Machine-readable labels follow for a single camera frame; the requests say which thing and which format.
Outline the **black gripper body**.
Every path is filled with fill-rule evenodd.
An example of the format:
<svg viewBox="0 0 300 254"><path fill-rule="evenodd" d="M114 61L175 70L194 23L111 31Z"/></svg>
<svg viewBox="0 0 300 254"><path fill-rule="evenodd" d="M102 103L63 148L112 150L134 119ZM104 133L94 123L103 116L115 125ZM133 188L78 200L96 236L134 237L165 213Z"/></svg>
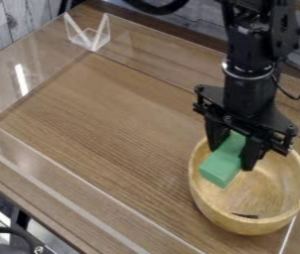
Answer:
<svg viewBox="0 0 300 254"><path fill-rule="evenodd" d="M245 138L264 136L268 151L286 156L299 130L276 107L278 77L276 71L265 76L228 74L224 87L198 84L193 110L222 122L229 133L236 132Z"/></svg>

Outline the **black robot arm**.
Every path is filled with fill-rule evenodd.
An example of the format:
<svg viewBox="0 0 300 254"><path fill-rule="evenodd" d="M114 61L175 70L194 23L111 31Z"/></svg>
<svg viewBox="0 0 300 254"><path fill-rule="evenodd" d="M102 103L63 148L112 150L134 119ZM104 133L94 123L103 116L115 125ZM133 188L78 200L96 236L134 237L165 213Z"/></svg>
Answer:
<svg viewBox="0 0 300 254"><path fill-rule="evenodd" d="M280 66L300 46L296 0L217 0L228 38L222 61L225 85L194 87L194 111L205 117L214 150L229 134L245 137L238 157L252 170L265 153L286 155L297 127L277 109Z"/></svg>

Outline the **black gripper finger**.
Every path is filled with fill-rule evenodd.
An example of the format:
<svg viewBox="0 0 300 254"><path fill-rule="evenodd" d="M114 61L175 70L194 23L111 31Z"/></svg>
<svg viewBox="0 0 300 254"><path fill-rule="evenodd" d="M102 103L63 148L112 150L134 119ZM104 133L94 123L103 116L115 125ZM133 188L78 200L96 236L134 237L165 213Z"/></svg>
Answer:
<svg viewBox="0 0 300 254"><path fill-rule="evenodd" d="M245 171L252 171L258 160L262 159L269 145L264 136L250 136L245 138L244 148L240 152L241 167Z"/></svg>
<svg viewBox="0 0 300 254"><path fill-rule="evenodd" d="M205 118L206 135L210 149L214 151L229 136L229 128L210 117Z"/></svg>

